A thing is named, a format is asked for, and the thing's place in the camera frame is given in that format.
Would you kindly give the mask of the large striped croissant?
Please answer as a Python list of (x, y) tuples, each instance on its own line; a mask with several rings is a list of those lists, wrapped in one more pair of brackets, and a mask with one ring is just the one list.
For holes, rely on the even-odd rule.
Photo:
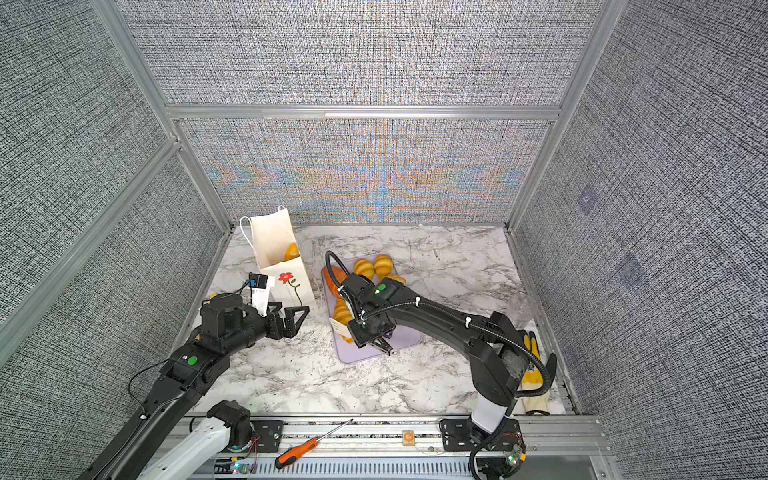
[(349, 322), (353, 319), (354, 316), (349, 310), (346, 302), (342, 299), (338, 299), (331, 317), (331, 325), (334, 332), (347, 343), (354, 342), (348, 328)]

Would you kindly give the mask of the golden knotted puff pastry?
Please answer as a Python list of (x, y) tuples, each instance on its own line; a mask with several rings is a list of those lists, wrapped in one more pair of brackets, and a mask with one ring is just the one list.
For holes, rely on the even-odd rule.
[(391, 274), (390, 273), (389, 275), (386, 276), (386, 278), (388, 278), (390, 280), (393, 280), (393, 281), (396, 281), (396, 282), (399, 282), (399, 283), (401, 283), (403, 285), (406, 285), (406, 280), (403, 277), (401, 277), (401, 276), (399, 276), (397, 274)]

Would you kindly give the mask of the small striped croissant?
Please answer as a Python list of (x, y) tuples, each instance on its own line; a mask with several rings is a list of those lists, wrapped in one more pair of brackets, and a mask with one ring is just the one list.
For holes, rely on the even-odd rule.
[(300, 251), (296, 243), (291, 243), (284, 254), (284, 261), (288, 262), (300, 257)]

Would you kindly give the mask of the white paper bag with flower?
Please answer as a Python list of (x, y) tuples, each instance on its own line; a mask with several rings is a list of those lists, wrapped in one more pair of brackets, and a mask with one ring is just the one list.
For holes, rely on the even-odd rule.
[(276, 279), (270, 294), (272, 300), (287, 307), (315, 307), (315, 296), (301, 252), (299, 258), (284, 261), (287, 247), (291, 243), (298, 246), (289, 211), (279, 207), (268, 215), (242, 216), (239, 227), (253, 251), (258, 272)]

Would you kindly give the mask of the steel tongs with white tips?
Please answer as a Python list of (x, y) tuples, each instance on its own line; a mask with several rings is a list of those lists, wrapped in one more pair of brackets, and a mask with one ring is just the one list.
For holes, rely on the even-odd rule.
[(372, 347), (386, 356), (398, 354), (398, 350), (389, 342), (395, 325), (386, 322), (349, 322), (348, 328), (358, 348)]

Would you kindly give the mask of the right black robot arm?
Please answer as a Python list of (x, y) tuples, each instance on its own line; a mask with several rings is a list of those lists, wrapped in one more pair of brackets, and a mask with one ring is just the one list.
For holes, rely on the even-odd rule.
[(389, 278), (374, 283), (351, 274), (343, 281), (331, 281), (351, 311), (348, 330), (358, 347), (390, 354), (391, 334), (407, 327), (462, 354), (478, 394), (471, 422), (487, 434), (511, 417), (519, 400), (547, 393), (555, 380), (557, 356), (538, 358), (525, 347), (522, 333), (499, 312), (489, 317), (461, 312)]

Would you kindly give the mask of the yellow object behind right arm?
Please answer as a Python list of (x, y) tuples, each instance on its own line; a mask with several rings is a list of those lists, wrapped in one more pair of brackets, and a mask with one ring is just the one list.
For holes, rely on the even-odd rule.
[[(541, 359), (538, 341), (534, 331), (526, 330), (523, 334), (523, 342), (528, 351), (530, 351), (538, 360)], [(529, 367), (523, 376), (521, 389), (537, 390), (543, 386), (543, 377), (541, 372), (535, 367)], [(543, 394), (536, 397), (522, 398), (523, 410), (527, 416), (541, 415), (549, 416), (549, 394)]]

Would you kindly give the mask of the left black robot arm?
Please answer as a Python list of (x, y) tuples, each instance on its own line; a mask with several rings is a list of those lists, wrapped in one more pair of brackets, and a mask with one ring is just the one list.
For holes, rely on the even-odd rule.
[(230, 358), (262, 339), (297, 335), (308, 306), (269, 302), (264, 314), (241, 295), (219, 294), (202, 303), (202, 323), (168, 359), (158, 362), (159, 376), (137, 411), (82, 479), (136, 479), (169, 433), (230, 367)]

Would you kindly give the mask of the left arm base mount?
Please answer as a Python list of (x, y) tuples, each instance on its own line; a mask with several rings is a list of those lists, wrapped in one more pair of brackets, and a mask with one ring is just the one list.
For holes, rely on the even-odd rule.
[(206, 479), (217, 475), (245, 478), (261, 453), (276, 453), (282, 443), (286, 423), (281, 419), (253, 417), (234, 400), (222, 400), (204, 414), (191, 417), (188, 426), (189, 453), (185, 479), (200, 476), (209, 468)]

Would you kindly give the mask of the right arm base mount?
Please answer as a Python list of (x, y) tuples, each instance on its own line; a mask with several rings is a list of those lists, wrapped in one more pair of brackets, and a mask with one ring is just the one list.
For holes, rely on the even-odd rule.
[(469, 417), (439, 421), (443, 449), (468, 453), (468, 468), (473, 479), (508, 479), (527, 459), (527, 447), (519, 422), (504, 418), (492, 433), (485, 433)]

